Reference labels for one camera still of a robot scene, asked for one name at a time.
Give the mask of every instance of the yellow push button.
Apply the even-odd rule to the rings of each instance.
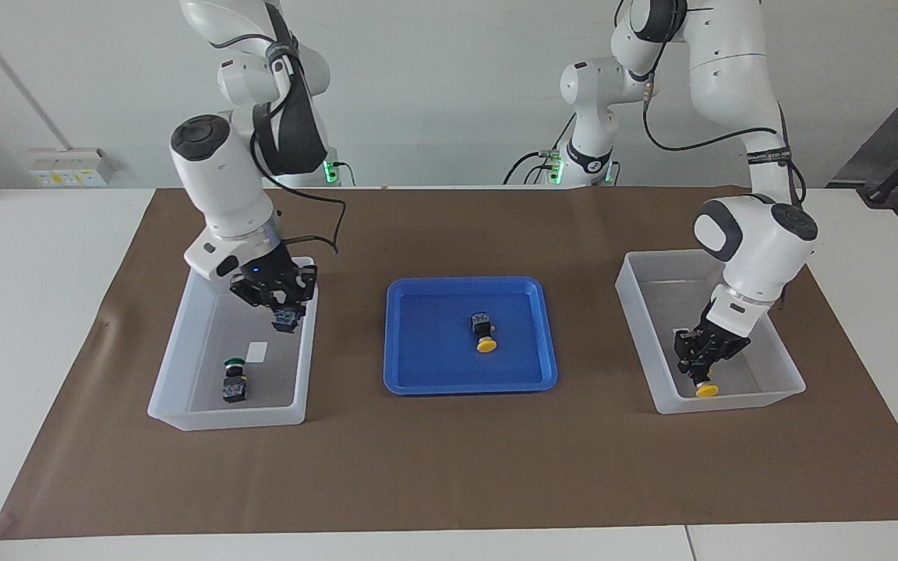
[[[494,351],[495,348],[498,348],[498,341],[492,340],[491,337],[484,337],[477,344],[477,351],[480,352]]]
[[[696,397],[716,397],[719,394],[719,386],[714,383],[703,383],[695,388]]]

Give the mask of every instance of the black device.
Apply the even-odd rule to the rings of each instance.
[[[231,280],[231,292],[252,306],[267,306],[275,314],[272,327],[282,333],[293,333],[306,316],[306,302],[314,297],[317,266],[296,266],[286,244],[281,242],[272,252],[240,267]],[[285,301],[279,303],[274,292],[282,291]]]
[[[224,362],[224,401],[237,404],[249,398],[249,377],[245,376],[245,359],[229,358]]]
[[[494,324],[491,323],[491,316],[487,312],[477,312],[471,315],[470,326],[473,328],[473,334],[477,335],[478,352],[491,352],[498,348],[498,342],[491,337]]]
[[[677,355],[677,370],[688,374],[696,386],[709,383],[709,370],[719,360],[733,358],[739,351],[751,344],[751,338],[738,337],[709,322],[706,316],[712,303],[702,312],[702,320],[694,330],[681,330],[674,334],[674,354]]]

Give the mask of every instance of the white table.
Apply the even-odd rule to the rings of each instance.
[[[0,191],[0,508],[153,191]],[[813,191],[816,280],[898,420],[898,220]],[[21,372],[16,366],[22,365]],[[898,522],[0,542],[0,559],[898,558]]]

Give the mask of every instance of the white label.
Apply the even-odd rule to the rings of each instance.
[[[245,362],[250,365],[259,365],[261,362],[265,362],[265,352],[267,351],[267,342],[249,342],[249,355],[247,355]]]

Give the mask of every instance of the green led light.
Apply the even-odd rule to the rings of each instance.
[[[338,181],[338,171],[335,171],[334,164],[331,162],[324,162],[324,178],[326,178],[328,182]]]
[[[550,171],[550,182],[553,185],[559,185],[560,180],[564,177],[564,161],[559,160],[553,163],[553,170]]]

